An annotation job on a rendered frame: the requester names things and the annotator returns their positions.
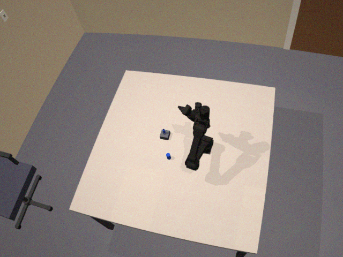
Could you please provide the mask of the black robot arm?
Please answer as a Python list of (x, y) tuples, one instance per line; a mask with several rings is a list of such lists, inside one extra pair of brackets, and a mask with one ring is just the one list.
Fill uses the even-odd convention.
[[(200, 159), (203, 154), (210, 154), (213, 146), (213, 138), (205, 135), (210, 126), (210, 107), (201, 102), (195, 102), (194, 112), (200, 113), (193, 124), (193, 142), (190, 153), (185, 161), (186, 168), (198, 170)], [(198, 123), (197, 123), (198, 122)]]

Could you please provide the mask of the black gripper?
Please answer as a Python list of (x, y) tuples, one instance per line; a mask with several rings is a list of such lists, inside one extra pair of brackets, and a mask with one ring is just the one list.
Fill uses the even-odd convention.
[(198, 112), (194, 112), (192, 110), (192, 107), (189, 106), (188, 104), (185, 107), (182, 106), (178, 106), (178, 108), (180, 109), (180, 111), (182, 112), (182, 114), (184, 114), (185, 116), (187, 116), (191, 121), (195, 121), (196, 118), (200, 117), (200, 113)]

